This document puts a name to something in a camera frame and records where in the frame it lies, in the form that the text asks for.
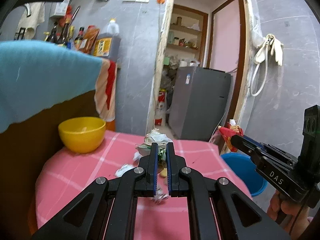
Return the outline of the person's right hand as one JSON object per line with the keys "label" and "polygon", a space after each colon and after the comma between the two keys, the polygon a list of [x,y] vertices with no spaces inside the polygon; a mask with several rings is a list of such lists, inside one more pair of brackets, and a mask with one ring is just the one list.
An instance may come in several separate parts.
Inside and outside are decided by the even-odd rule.
{"label": "person's right hand", "polygon": [[292,218],[284,230],[290,234],[291,239],[298,239],[312,221],[312,218],[309,216],[310,208],[305,206],[296,219],[301,205],[291,200],[280,200],[279,196],[280,192],[276,190],[270,200],[267,215],[273,220],[277,219],[280,210],[288,216],[291,215]]}

